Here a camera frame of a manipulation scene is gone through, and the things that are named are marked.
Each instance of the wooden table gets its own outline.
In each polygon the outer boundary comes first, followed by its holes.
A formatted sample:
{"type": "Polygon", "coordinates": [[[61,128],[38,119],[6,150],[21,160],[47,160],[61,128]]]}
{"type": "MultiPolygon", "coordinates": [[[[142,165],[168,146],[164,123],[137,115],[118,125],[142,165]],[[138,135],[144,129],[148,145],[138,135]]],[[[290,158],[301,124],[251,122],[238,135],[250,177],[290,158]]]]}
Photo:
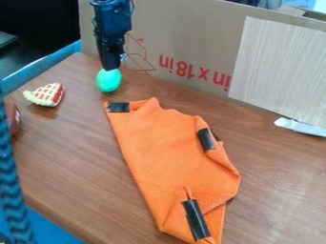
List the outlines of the wooden table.
{"type": "Polygon", "coordinates": [[[101,104],[155,96],[165,108],[202,116],[242,175],[228,205],[223,244],[326,241],[326,140],[277,128],[278,116],[123,69],[121,88],[93,84],[98,60],[75,54],[15,91],[22,113],[13,138],[28,204],[88,243],[183,243],[156,229],[117,147],[101,104]],[[21,92],[62,82],[57,108],[21,92]]]}

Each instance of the wooden panel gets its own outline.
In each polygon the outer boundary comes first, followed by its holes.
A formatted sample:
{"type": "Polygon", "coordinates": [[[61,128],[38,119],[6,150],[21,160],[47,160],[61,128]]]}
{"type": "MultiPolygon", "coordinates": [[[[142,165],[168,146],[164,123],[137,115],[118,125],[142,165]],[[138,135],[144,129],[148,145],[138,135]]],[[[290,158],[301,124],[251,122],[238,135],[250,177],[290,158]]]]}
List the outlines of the wooden panel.
{"type": "Polygon", "coordinates": [[[158,231],[102,110],[107,99],[155,96],[164,108],[202,116],[242,175],[228,204],[223,244],[323,244],[326,140],[277,128],[277,116],[122,70],[122,86],[103,94],[96,58],[75,54],[11,95],[22,113],[13,139],[28,204],[87,243],[183,243],[158,231]],[[57,108],[31,105],[23,90],[62,82],[57,108]]]}
{"type": "Polygon", "coordinates": [[[326,33],[246,19],[230,97],[326,127],[326,33]]]}

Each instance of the orange cloth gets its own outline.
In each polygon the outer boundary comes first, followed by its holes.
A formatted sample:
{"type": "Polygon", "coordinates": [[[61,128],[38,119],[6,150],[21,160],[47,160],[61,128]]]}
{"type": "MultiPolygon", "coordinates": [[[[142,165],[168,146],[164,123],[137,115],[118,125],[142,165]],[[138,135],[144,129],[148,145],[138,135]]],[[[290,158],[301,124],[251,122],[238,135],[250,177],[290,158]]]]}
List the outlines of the orange cloth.
{"type": "Polygon", "coordinates": [[[208,128],[199,116],[163,110],[156,98],[131,102],[128,112],[110,112],[112,129],[157,227],[189,243],[220,243],[226,202],[240,176],[224,151],[203,150],[197,132],[208,128]],[[192,191],[212,238],[194,242],[182,202],[192,191]]]}

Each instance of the pie slice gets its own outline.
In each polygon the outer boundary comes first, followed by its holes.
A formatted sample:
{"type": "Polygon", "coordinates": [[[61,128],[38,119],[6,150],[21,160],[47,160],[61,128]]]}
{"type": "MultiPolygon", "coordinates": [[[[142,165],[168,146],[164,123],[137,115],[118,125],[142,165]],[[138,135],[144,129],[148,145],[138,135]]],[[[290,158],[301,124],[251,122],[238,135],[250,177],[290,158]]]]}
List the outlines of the pie slice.
{"type": "Polygon", "coordinates": [[[64,90],[61,83],[49,84],[45,87],[41,87],[36,91],[24,91],[23,95],[30,102],[47,107],[55,107],[61,101],[64,90]]]}

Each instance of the white paper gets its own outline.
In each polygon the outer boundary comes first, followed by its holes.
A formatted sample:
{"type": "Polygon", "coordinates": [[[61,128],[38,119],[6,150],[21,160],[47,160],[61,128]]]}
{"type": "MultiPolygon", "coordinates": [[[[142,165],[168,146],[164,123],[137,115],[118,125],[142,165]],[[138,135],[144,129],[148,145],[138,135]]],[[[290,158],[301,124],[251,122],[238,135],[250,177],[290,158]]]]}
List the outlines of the white paper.
{"type": "Polygon", "coordinates": [[[318,126],[312,126],[305,123],[300,123],[294,119],[279,118],[274,124],[278,127],[286,128],[294,132],[307,133],[311,135],[326,137],[326,129],[318,126]]]}

